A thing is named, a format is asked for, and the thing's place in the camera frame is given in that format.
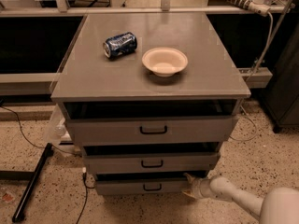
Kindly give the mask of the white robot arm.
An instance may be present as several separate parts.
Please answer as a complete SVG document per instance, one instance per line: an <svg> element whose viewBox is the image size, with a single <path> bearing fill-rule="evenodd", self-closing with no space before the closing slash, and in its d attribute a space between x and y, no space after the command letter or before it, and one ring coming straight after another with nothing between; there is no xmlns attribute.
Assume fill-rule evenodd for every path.
<svg viewBox="0 0 299 224"><path fill-rule="evenodd" d="M274 188L259 198L238 188L222 175L199 178L185 173L189 187L183 191L194 199L210 198L234 202L259 221L259 224L299 224L299 191Z"/></svg>

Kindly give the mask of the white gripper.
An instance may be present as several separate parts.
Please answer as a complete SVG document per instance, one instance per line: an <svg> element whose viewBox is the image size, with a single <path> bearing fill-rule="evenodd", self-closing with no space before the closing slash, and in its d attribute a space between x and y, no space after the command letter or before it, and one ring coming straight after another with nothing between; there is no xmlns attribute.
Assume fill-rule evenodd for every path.
<svg viewBox="0 0 299 224"><path fill-rule="evenodd" d="M188 173L183 174L188 182L192 184L192 191L183 190L182 193L193 199L204 199L211 197L210 180L206 178L196 178Z"/></svg>

